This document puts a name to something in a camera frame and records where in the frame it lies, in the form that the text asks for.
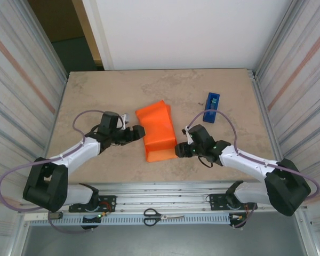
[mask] red wire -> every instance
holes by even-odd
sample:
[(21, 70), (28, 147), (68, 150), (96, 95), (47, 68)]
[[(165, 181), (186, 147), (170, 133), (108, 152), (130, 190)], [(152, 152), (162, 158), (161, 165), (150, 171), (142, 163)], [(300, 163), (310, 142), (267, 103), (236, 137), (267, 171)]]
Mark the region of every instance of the red wire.
[(105, 204), (109, 212), (111, 212), (111, 206), (108, 202), (100, 202), (100, 204)]
[(246, 209), (245, 214), (246, 214), (246, 216), (247, 216), (247, 215), (248, 215), (248, 213), (249, 213), (249, 207), (248, 207), (248, 205), (247, 205), (247, 204), (245, 204), (245, 205), (244, 205), (244, 207), (245, 207), (245, 209)]

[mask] scissors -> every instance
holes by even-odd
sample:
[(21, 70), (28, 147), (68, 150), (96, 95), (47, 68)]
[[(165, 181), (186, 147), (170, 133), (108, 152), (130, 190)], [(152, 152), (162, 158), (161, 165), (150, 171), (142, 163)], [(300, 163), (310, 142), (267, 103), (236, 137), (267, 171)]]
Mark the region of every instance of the scissors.
[(184, 215), (174, 215), (174, 214), (163, 215), (155, 211), (153, 208), (148, 208), (147, 210), (145, 210), (143, 214), (144, 216), (148, 217), (143, 219), (144, 224), (148, 227), (154, 226), (161, 220), (178, 219), (178, 218), (184, 217)]

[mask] blue object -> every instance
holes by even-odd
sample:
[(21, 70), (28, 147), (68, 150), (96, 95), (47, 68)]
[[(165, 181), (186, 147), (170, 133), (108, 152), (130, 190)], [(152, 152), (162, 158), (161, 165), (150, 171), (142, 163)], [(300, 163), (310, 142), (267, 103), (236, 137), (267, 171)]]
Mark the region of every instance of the blue object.
[[(209, 92), (209, 96), (207, 96), (205, 110), (208, 110), (208, 109), (217, 110), (218, 102), (219, 102), (219, 94)], [(214, 111), (204, 113), (203, 121), (208, 123), (214, 123), (216, 114), (217, 113)]]

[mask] white wall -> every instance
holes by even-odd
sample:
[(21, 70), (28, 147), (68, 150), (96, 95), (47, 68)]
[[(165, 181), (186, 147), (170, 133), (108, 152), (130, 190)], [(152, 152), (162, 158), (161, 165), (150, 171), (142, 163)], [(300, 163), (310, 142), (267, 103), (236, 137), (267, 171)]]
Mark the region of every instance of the white wall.
[(251, 68), (290, 0), (83, 0), (106, 70)]

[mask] floor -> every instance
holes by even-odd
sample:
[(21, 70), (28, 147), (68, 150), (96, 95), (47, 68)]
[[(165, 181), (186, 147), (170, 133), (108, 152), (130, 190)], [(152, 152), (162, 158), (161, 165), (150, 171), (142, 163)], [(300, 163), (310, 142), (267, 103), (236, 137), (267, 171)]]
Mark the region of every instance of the floor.
[(67, 73), (71, 71), (97, 71), (85, 37), (52, 43)]
[(294, 217), (255, 213), (243, 230), (228, 225), (101, 226), (66, 235), (31, 227), (24, 256), (306, 255)]

